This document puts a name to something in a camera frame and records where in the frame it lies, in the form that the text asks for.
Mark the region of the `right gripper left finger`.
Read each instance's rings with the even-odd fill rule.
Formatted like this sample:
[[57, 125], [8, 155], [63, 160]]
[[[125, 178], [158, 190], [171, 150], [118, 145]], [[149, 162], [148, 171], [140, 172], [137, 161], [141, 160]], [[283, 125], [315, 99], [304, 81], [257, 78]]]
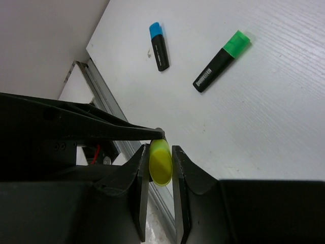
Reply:
[[1, 160], [1, 243], [141, 243], [149, 145], [121, 166]]

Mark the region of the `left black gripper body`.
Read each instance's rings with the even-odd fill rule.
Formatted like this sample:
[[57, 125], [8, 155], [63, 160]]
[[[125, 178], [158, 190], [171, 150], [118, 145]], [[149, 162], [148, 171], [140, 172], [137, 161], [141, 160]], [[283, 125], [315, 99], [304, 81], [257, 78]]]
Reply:
[[97, 182], [118, 168], [103, 164], [77, 165], [75, 141], [1, 133], [1, 182]]

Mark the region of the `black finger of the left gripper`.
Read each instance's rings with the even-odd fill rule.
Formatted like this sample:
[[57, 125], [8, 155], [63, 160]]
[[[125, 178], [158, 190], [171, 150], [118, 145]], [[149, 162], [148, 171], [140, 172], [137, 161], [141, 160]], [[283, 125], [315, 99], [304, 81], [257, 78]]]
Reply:
[[90, 104], [1, 93], [1, 137], [155, 140], [162, 129], [132, 125]]

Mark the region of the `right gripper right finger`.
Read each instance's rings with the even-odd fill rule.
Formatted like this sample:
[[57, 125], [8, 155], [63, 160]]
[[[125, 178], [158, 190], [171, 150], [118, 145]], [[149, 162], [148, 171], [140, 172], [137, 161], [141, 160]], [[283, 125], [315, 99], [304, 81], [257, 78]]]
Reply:
[[172, 148], [177, 243], [324, 243], [324, 182], [217, 180]]

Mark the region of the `yellow black highlighter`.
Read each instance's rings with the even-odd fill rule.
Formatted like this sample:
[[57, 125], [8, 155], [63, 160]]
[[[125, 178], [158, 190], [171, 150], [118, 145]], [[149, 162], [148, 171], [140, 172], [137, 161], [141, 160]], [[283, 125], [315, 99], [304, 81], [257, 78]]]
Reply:
[[167, 186], [172, 179], [171, 151], [165, 139], [152, 140], [150, 143], [149, 172], [153, 182], [161, 187]]

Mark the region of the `blue black highlighter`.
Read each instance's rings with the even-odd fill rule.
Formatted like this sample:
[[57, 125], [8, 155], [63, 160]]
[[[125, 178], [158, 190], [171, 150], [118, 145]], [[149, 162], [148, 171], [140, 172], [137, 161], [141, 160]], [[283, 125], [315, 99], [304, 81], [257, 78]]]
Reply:
[[158, 22], [153, 23], [149, 27], [149, 32], [157, 68], [160, 72], [163, 72], [170, 66], [170, 64], [167, 47], [160, 24]]

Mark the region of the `green black highlighter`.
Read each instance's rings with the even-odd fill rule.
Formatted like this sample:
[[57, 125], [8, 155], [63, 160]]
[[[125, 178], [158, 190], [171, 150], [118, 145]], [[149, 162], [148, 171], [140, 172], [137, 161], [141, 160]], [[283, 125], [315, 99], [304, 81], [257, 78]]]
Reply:
[[236, 31], [193, 82], [194, 88], [200, 93], [204, 92], [247, 49], [249, 44], [250, 39], [241, 31]]

